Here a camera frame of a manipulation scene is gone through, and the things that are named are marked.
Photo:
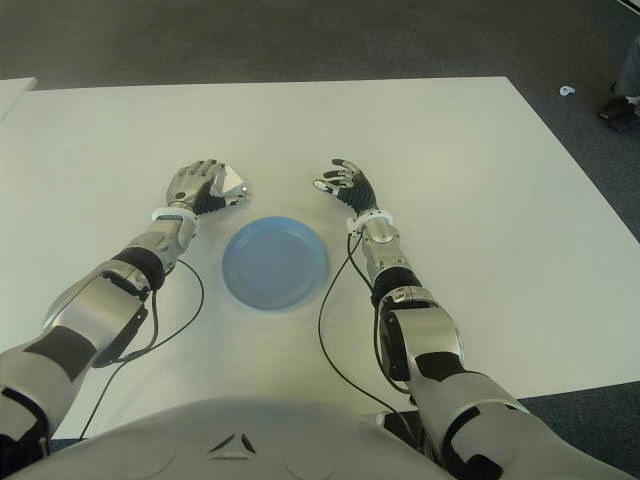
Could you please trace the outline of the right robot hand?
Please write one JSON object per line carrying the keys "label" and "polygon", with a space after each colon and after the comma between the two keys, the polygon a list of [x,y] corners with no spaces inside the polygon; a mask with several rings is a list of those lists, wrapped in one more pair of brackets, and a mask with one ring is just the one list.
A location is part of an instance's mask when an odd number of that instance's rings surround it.
{"label": "right robot hand", "polygon": [[377,209],[374,189],[364,172],[354,163],[343,159],[332,159],[335,170],[327,171],[313,181],[316,190],[335,197],[360,216]]}

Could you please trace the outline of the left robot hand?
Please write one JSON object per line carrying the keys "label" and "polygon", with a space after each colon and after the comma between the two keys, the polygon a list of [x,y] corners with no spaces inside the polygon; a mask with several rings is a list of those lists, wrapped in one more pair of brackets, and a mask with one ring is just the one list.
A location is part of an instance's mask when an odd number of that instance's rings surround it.
{"label": "left robot hand", "polygon": [[222,193],[227,166],[217,160],[197,161],[179,169],[166,192],[168,207],[189,210],[195,215],[213,213],[243,202],[247,196],[244,184]]}

